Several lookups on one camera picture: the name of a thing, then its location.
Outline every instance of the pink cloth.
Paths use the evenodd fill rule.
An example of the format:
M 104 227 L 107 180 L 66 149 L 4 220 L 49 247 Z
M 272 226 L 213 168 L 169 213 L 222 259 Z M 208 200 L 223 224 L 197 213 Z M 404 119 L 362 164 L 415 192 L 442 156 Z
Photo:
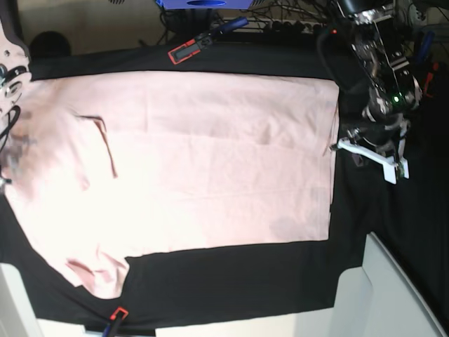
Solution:
M 33 248 L 100 298 L 120 296 L 128 256 L 324 240 L 337 95 L 232 74 L 34 82 L 13 129 L 34 144 L 6 195 Z

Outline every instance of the black fabric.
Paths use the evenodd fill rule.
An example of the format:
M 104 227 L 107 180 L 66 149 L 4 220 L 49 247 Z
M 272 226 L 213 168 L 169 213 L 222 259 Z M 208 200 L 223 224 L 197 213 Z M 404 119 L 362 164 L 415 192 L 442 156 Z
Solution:
M 219 53 L 212 48 L 212 53 L 192 58 L 193 62 L 176 69 L 326 78 L 310 50 L 225 45 L 219 48 Z M 153 50 L 89 55 L 54 64 L 34 63 L 32 69 L 35 79 L 58 77 L 63 72 L 63 76 L 72 76 L 76 72 L 173 70 L 167 65 L 166 50 Z M 354 78 L 358 76 L 356 67 L 347 61 L 342 61 L 340 69 Z M 340 116 L 359 114 L 366 101 L 364 95 L 341 95 Z M 397 186 L 384 181 L 377 164 L 357 168 L 349 153 L 337 153 L 330 238 L 326 242 L 129 258 L 130 273 L 122 297 L 100 300 L 83 288 L 73 288 L 47 266 L 30 248 L 2 198 L 1 258 L 21 272 L 37 317 L 106 324 L 108 316 L 121 305 L 130 312 L 125 325 L 145 330 L 332 307 L 338 277 L 347 268 L 361 265 L 366 235 L 374 230 L 447 327 L 449 181 L 442 163 L 448 156 L 444 139 L 448 116 L 439 107 L 437 103 L 423 104 L 422 120 L 416 123 L 406 148 L 411 179 L 402 180 Z

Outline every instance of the black clamp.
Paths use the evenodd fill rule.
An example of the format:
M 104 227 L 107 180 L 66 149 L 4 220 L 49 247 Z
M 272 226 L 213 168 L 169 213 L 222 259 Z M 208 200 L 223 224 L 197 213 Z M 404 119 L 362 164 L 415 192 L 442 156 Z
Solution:
M 245 17 L 240 17 L 226 22 L 211 31 L 197 35 L 192 40 L 189 40 L 185 44 L 176 47 L 175 49 L 168 52 L 168 57 L 171 59 L 174 65 L 179 65 L 188 58 L 198 54 L 203 49 L 208 48 L 213 44 L 214 39 L 222 34 L 232 32 L 235 29 L 242 28 L 248 24 L 248 19 Z

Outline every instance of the white panel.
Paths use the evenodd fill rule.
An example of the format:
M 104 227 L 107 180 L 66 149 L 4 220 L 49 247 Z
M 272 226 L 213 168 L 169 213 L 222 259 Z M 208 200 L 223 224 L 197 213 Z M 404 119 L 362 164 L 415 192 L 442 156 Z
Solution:
M 326 337 L 332 309 L 243 321 L 158 329 L 157 337 Z
M 366 240 L 363 269 L 374 287 L 365 337 L 446 336 L 376 236 Z
M 42 337 L 18 270 L 4 263 L 0 263 L 0 321 L 0 333 L 7 337 Z

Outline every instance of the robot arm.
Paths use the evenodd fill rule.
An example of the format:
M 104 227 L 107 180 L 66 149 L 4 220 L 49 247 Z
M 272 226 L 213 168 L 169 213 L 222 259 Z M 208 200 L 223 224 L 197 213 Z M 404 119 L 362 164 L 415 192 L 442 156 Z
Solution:
M 32 78 L 27 48 L 15 34 L 9 9 L 8 2 L 0 0 L 0 152 L 14 143 L 8 135 L 19 119 L 18 102 Z M 0 164 L 7 164 L 6 152 L 1 153 Z M 10 182 L 1 176 L 0 167 L 0 192 Z
M 339 21 L 349 28 L 345 36 L 369 79 L 370 99 L 362 112 L 364 121 L 347 128 L 347 137 L 333 149 L 380 163 L 385 180 L 395 184 L 398 178 L 408 178 L 403 158 L 410 127 L 407 114 L 419 105 L 422 94 L 395 34 L 395 3 L 377 4 L 372 0 L 336 2 Z

